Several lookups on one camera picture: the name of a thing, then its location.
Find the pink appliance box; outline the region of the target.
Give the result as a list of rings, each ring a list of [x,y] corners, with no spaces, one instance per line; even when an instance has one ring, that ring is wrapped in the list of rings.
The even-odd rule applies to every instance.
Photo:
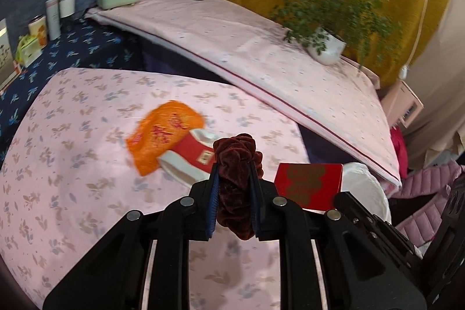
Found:
[[[424,108],[419,97],[400,79],[391,86],[381,104],[390,128],[398,124],[408,128]]]

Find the pink rabbit print tablecloth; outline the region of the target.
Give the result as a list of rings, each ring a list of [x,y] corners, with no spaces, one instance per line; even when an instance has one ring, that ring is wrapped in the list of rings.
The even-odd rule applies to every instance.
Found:
[[[142,71],[60,71],[1,167],[1,257],[35,305],[126,212],[156,212],[187,194],[163,170],[140,176],[125,143],[168,101],[198,112],[218,137],[250,134],[266,179],[282,162],[308,160],[298,125],[236,87]]]

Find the crushed red white paper cup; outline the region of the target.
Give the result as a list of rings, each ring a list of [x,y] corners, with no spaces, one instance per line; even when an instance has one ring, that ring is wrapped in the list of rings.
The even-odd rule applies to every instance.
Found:
[[[213,144],[218,137],[208,130],[192,129],[159,158],[159,166],[176,181],[190,188],[209,178],[215,163]]]

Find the red cushion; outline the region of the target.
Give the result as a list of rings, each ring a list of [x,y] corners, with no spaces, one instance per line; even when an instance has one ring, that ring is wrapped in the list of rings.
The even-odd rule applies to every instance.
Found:
[[[398,160],[400,177],[405,179],[408,170],[408,154],[401,129],[398,126],[392,127],[390,137]]]

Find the white cylindrical jar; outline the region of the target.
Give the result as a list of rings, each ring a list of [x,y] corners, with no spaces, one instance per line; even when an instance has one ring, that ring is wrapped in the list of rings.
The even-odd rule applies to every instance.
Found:
[[[61,19],[71,17],[75,13],[76,0],[58,0]]]

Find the green white small box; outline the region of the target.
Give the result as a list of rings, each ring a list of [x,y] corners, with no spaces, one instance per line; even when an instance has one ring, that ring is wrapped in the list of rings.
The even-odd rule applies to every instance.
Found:
[[[30,35],[19,38],[15,60],[21,66],[29,67],[41,54],[42,48],[39,39]]]

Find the white desk calendar card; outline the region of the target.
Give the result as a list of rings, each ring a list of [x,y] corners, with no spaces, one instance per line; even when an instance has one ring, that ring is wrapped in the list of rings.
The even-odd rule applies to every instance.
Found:
[[[0,90],[4,91],[21,74],[21,66],[15,61],[6,19],[0,22]]]

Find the dark red velvet scrunchie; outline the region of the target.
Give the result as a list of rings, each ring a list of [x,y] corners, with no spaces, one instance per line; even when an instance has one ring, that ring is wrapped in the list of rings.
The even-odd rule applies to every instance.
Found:
[[[219,176],[217,222],[237,238],[247,241],[255,236],[252,222],[250,167],[263,176],[262,153],[249,134],[218,139],[213,144]]]

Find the beige curtain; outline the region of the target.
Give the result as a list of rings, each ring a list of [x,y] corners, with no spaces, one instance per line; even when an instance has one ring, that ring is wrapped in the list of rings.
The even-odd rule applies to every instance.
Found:
[[[409,168],[458,157],[464,152],[464,0],[449,0],[407,84],[424,105],[404,131]]]

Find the pink floral bed cover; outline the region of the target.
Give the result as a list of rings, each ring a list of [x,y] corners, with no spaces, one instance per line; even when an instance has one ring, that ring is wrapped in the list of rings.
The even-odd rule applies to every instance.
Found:
[[[371,77],[350,60],[324,65],[283,39],[279,24],[226,0],[139,0],[87,17],[149,39],[226,79],[401,185]]]

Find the red envelope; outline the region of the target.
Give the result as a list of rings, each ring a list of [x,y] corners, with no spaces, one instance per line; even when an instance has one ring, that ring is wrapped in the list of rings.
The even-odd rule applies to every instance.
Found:
[[[301,208],[326,212],[341,192],[342,164],[280,163],[274,179],[278,194]]]

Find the orange plastic snack bag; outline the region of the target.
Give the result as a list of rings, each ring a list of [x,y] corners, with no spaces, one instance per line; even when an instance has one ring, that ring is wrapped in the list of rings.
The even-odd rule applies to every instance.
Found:
[[[203,128],[204,118],[179,101],[168,101],[151,110],[125,139],[136,170],[146,176],[159,168],[158,158],[190,130]]]

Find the pink puffer jacket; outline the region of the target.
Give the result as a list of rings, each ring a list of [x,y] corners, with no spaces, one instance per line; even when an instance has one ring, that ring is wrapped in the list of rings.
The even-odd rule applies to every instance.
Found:
[[[464,166],[454,160],[424,168],[406,177],[389,199],[394,227],[414,246],[434,239],[453,182],[463,173]]]

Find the navy floral cloth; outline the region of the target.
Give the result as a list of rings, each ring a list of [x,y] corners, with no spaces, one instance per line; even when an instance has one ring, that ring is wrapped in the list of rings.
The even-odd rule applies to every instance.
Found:
[[[78,20],[59,39],[49,42],[41,56],[1,91],[1,159],[4,160],[21,120],[48,81],[63,69],[141,70],[144,59],[127,31]]]

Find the white pot green plant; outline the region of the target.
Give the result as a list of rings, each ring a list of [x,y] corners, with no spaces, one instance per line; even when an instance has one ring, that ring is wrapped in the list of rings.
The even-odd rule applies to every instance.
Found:
[[[395,0],[280,0],[271,20],[285,29],[284,40],[323,53],[330,39],[343,42],[358,64],[397,58],[403,28],[389,12]]]

